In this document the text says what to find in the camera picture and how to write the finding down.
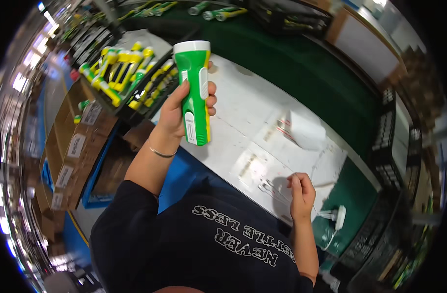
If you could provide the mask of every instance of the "person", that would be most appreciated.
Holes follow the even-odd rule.
[[[211,116],[215,91],[209,82]],[[110,293],[312,292],[318,256],[308,175],[287,178],[292,243],[273,215],[209,178],[157,214],[157,196],[185,135],[181,101],[188,92],[185,81],[165,101],[156,127],[92,228],[90,251],[100,282]]]

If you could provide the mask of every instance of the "red object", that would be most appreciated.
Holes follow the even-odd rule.
[[[71,79],[76,82],[80,78],[80,73],[77,70],[72,69],[70,76],[71,76]]]

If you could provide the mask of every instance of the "white work table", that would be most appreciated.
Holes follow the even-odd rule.
[[[314,220],[347,157],[347,150],[341,147],[350,153],[352,150],[313,112],[275,85],[220,56],[213,54],[210,60],[215,68],[209,80],[217,85],[217,114],[210,118],[211,141],[199,147],[183,138],[181,147],[289,225],[291,191],[285,178],[294,172],[308,173],[316,189]],[[288,110],[325,126],[327,147],[308,151],[279,132],[276,122]]]

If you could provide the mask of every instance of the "white cable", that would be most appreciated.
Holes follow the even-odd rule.
[[[328,242],[328,245],[326,245],[325,247],[323,247],[323,248],[321,249],[322,251],[326,251],[326,249],[328,249],[328,247],[331,245],[331,242],[333,242],[334,236],[336,236],[336,233],[337,233],[337,232],[338,232],[337,230],[334,231],[333,235],[331,236],[331,240]]]

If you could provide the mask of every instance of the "silver bracelet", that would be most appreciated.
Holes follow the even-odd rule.
[[[176,151],[175,151],[173,154],[171,154],[171,155],[162,154],[161,152],[157,151],[156,149],[153,149],[152,146],[150,145],[150,141],[149,141],[149,140],[147,140],[147,141],[148,141],[148,143],[149,143],[149,149],[150,149],[153,153],[155,153],[155,154],[157,154],[157,155],[159,155],[159,156],[161,156],[161,157],[164,157],[164,158],[172,157],[172,156],[176,155],[176,152],[178,151],[178,150],[176,150]]]

